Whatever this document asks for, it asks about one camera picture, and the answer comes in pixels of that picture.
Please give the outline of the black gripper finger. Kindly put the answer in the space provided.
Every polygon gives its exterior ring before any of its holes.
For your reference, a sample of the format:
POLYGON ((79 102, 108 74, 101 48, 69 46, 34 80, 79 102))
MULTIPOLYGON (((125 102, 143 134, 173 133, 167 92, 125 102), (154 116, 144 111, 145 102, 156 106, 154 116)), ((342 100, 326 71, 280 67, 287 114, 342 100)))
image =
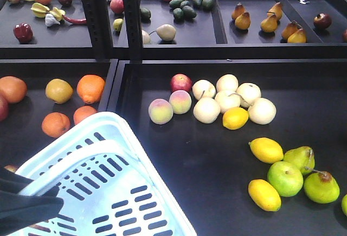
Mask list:
POLYGON ((1 191, 19 193, 23 188, 32 183, 31 179, 17 175, 1 167, 1 191))
POLYGON ((63 207, 63 199, 57 196, 58 192, 58 187, 42 196, 1 191, 1 235, 56 217, 63 207))

